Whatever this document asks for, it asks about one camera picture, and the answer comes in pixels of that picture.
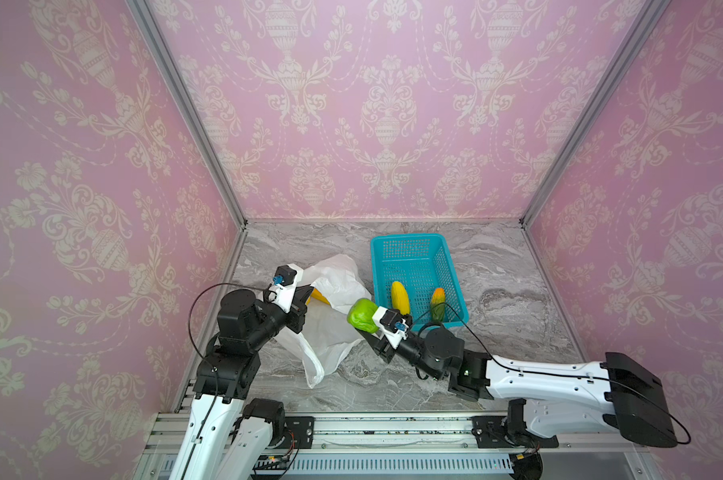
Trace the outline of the green apple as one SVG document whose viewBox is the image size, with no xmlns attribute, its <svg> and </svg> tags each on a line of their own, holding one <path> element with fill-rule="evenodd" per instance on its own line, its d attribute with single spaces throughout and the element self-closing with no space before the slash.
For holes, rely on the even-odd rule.
<svg viewBox="0 0 723 480">
<path fill-rule="evenodd" d="M 377 310 L 379 310 L 379 306 L 375 302 L 367 298 L 360 298 L 349 309 L 347 322 L 356 330 L 375 334 L 379 331 L 379 326 L 373 319 Z"/>
</svg>

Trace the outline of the white plastic bag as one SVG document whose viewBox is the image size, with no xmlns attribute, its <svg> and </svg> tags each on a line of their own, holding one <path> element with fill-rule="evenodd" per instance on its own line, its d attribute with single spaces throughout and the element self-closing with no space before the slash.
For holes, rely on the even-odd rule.
<svg viewBox="0 0 723 480">
<path fill-rule="evenodd" d="M 321 298 L 309 301 L 301 332 L 284 328 L 275 340 L 301 361 L 307 386 L 315 388 L 361 342 L 347 314 L 357 300 L 369 300 L 371 294 L 361 282 L 355 261 L 345 254 L 306 269 L 291 267 L 297 271 L 296 285 L 311 286 Z"/>
</svg>

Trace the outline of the yellow lemon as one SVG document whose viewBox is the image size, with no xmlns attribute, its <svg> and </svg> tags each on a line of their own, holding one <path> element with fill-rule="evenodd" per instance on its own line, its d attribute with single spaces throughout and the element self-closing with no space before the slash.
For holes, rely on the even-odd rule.
<svg viewBox="0 0 723 480">
<path fill-rule="evenodd" d="M 411 302 L 405 286 L 395 281 L 391 283 L 391 307 L 397 310 L 402 316 L 411 314 Z"/>
</svg>

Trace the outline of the orange green mango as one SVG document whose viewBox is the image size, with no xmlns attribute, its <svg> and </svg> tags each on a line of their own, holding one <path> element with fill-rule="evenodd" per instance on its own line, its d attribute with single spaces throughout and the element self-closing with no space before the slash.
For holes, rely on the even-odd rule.
<svg viewBox="0 0 723 480">
<path fill-rule="evenodd" d="M 447 309 L 447 294 L 443 288 L 437 288 L 431 296 L 429 303 L 429 312 L 431 312 L 431 321 L 441 324 L 445 321 L 445 309 Z"/>
</svg>

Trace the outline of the teal plastic basket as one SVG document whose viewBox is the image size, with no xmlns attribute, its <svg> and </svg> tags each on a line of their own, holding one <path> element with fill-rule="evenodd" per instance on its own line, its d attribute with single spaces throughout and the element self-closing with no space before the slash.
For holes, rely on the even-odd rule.
<svg viewBox="0 0 723 480">
<path fill-rule="evenodd" d="M 391 283 L 401 282 L 411 302 L 415 329 L 431 321 L 429 303 L 433 291 L 447 294 L 447 328 L 469 323 L 469 310 L 457 278 L 447 240 L 437 233 L 411 233 L 377 236 L 371 240 L 373 295 L 380 306 L 391 308 Z"/>
</svg>

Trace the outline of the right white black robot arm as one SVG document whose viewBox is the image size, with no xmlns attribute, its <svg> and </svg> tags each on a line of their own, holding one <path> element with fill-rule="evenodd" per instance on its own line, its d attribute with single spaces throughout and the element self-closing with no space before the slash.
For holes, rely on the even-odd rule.
<svg viewBox="0 0 723 480">
<path fill-rule="evenodd" d="M 399 356 L 460 398 L 507 401 L 503 426 L 512 444 L 616 431 L 642 446 L 681 445 L 661 380 L 625 354 L 581 364 L 524 362 L 468 350 L 443 328 L 407 335 L 381 329 L 363 338 L 385 362 Z"/>
</svg>

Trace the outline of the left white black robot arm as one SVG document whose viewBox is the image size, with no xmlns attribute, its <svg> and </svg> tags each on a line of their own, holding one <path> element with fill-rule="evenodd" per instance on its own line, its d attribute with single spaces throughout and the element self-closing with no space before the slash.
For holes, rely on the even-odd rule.
<svg viewBox="0 0 723 480">
<path fill-rule="evenodd" d="M 196 370 L 187 430 L 172 479 L 247 479 L 266 448 L 285 432 L 283 403 L 247 401 L 259 351 L 283 329 L 301 332 L 313 287 L 282 285 L 228 292 L 220 300 L 218 334 Z"/>
</svg>

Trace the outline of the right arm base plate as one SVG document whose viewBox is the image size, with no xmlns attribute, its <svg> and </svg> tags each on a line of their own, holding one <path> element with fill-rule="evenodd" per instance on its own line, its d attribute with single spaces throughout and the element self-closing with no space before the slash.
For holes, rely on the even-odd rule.
<svg viewBox="0 0 723 480">
<path fill-rule="evenodd" d="M 473 416 L 471 417 L 471 434 L 477 442 L 479 449 L 555 449 L 559 448 L 559 440 L 553 438 L 540 438 L 529 434 L 525 430 L 511 433 L 507 429 L 507 422 L 503 416 Z"/>
</svg>

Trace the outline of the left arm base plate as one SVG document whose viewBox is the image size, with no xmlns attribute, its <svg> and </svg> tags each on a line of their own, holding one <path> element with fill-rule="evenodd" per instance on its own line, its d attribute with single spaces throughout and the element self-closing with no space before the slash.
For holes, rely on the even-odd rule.
<svg viewBox="0 0 723 480">
<path fill-rule="evenodd" d="M 287 416 L 281 434 L 268 448 L 283 451 L 311 449 L 314 432 L 314 416 Z"/>
</svg>

